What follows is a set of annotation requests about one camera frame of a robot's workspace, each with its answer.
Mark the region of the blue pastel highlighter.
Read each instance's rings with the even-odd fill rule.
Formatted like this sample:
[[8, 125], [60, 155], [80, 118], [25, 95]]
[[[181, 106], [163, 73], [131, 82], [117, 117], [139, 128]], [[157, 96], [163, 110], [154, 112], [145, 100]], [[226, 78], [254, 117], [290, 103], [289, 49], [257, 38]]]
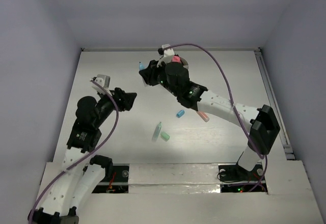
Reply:
[[143, 65], [142, 62], [139, 62], [139, 70], [144, 70], [145, 69], [145, 66]]

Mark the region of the pink capped pencil tube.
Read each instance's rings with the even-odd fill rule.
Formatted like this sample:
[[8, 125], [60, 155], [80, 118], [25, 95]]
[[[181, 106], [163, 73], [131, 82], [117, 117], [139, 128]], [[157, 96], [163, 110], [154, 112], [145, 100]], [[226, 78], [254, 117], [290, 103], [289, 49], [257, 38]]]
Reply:
[[173, 63], [182, 63], [181, 58], [179, 56], [173, 56], [171, 59], [171, 62]]

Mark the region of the green pastel highlighter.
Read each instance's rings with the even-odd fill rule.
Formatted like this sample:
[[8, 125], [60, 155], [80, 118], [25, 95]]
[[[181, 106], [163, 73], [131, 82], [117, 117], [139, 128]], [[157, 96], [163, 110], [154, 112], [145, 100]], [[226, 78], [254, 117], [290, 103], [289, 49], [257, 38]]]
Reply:
[[160, 131], [161, 131], [161, 127], [162, 127], [162, 123], [159, 122], [157, 124], [157, 126], [155, 127], [155, 130], [154, 130], [154, 133], [153, 133], [153, 136], [152, 136], [152, 142], [156, 142], [159, 135], [160, 135]]

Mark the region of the blue marker cap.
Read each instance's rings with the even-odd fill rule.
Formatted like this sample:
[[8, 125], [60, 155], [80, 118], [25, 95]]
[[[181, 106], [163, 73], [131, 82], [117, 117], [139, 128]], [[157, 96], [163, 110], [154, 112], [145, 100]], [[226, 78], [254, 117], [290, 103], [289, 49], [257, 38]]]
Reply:
[[184, 110], [180, 110], [177, 114], [176, 114], [176, 117], [177, 118], [180, 118], [184, 115], [185, 111]]

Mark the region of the green marker cap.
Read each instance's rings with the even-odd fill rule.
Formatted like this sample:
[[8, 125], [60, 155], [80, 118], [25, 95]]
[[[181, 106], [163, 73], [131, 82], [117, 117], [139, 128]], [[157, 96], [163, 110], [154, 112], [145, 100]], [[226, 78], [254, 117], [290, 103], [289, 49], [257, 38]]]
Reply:
[[168, 141], [170, 139], [170, 136], [166, 132], [162, 132], [160, 136], [165, 141]]

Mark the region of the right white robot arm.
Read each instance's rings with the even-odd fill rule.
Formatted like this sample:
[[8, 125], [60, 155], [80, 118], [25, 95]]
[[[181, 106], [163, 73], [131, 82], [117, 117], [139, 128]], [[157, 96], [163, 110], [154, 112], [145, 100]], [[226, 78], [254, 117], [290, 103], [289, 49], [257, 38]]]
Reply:
[[247, 147], [234, 167], [238, 178], [248, 178], [261, 157], [270, 153], [279, 134], [280, 125], [269, 105], [255, 108], [233, 103], [191, 81], [188, 69], [178, 62], [159, 66], [157, 61], [152, 60], [139, 74], [145, 84], [164, 87], [182, 106], [217, 116], [245, 130], [249, 136]]

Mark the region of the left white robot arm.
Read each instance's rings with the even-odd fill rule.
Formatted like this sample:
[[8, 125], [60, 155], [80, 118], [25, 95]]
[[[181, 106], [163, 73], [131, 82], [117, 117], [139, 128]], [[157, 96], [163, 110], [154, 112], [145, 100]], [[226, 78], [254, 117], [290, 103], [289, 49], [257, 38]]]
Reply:
[[80, 98], [62, 162], [62, 171], [46, 186], [31, 209], [29, 223], [78, 223], [82, 206], [97, 184], [114, 177], [113, 160], [97, 155], [103, 146], [100, 126], [112, 112], [131, 110], [136, 93], [98, 89], [99, 100]]

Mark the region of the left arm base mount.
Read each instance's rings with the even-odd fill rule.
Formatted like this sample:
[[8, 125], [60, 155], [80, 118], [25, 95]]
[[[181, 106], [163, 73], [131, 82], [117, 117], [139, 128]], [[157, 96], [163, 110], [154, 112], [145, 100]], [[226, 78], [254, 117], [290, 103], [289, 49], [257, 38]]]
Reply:
[[111, 176], [105, 176], [92, 193], [128, 193], [129, 165], [114, 165]]

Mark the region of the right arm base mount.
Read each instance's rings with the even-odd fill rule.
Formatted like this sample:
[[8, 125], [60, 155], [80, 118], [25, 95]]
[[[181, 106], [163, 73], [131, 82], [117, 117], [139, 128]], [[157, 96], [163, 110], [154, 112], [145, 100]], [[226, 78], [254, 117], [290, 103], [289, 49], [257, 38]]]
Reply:
[[219, 165], [217, 179], [220, 181], [221, 193], [265, 192], [266, 180], [262, 164], [256, 164], [247, 171], [235, 164]]

